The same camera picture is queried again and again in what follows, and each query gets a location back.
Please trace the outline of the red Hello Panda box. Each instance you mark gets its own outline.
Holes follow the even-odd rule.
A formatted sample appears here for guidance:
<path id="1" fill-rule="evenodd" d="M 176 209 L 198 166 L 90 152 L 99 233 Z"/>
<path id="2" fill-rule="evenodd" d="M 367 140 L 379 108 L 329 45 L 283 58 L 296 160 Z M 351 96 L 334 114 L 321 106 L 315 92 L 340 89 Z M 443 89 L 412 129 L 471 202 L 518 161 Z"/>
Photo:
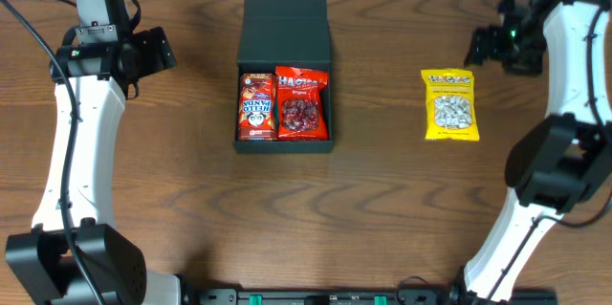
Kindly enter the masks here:
<path id="1" fill-rule="evenodd" d="M 240 78 L 237 137 L 239 141 L 275 141 L 274 74 L 243 74 Z"/>

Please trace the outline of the black gift box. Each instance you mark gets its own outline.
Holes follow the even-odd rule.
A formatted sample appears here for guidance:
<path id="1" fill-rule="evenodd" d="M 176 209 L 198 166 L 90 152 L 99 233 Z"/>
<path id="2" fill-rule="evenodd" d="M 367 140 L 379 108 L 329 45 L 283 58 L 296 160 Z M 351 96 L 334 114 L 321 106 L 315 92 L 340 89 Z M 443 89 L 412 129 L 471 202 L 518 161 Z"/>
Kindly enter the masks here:
<path id="1" fill-rule="evenodd" d="M 327 0 L 244 0 L 237 73 L 272 73 L 277 66 L 333 73 L 333 45 Z M 320 91 L 325 141 L 240 141 L 239 154 L 317 154 L 334 147 L 334 81 Z"/>

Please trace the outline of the red Hacks candy bag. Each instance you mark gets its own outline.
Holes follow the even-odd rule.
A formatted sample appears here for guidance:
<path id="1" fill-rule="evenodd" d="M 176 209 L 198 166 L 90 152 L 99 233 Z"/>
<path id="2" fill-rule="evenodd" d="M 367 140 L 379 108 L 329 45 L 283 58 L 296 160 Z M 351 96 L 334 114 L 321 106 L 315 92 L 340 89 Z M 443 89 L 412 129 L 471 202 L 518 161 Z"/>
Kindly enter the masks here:
<path id="1" fill-rule="evenodd" d="M 325 141 L 329 138 L 320 92 L 326 72 L 277 66 L 277 137 L 280 141 Z"/>

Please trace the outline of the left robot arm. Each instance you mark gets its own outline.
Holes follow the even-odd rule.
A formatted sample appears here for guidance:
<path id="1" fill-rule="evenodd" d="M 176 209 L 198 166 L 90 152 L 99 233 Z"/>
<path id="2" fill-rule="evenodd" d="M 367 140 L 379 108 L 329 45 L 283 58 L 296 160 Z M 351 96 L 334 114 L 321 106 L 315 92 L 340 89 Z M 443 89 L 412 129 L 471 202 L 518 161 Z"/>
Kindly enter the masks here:
<path id="1" fill-rule="evenodd" d="M 115 143 L 129 88 L 175 67 L 160 27 L 118 34 L 78 29 L 51 60 L 57 108 L 44 195 L 26 233 L 9 236 L 6 260 L 36 304 L 182 304 L 174 274 L 150 271 L 115 228 Z"/>

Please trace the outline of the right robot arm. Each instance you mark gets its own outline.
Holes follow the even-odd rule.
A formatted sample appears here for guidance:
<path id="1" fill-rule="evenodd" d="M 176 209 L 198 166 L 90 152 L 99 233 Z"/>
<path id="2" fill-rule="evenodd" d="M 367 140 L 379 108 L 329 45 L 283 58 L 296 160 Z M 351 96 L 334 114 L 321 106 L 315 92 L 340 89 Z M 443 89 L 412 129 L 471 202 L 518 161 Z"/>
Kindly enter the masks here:
<path id="1" fill-rule="evenodd" d="M 512 149 L 504 206 L 459 271 L 449 304 L 540 304 L 515 281 L 544 235 L 563 225 L 611 173 L 611 106 L 604 44 L 611 0 L 500 0 L 501 22 L 475 30 L 465 62 L 498 61 L 517 76 L 549 76 L 544 120 Z"/>

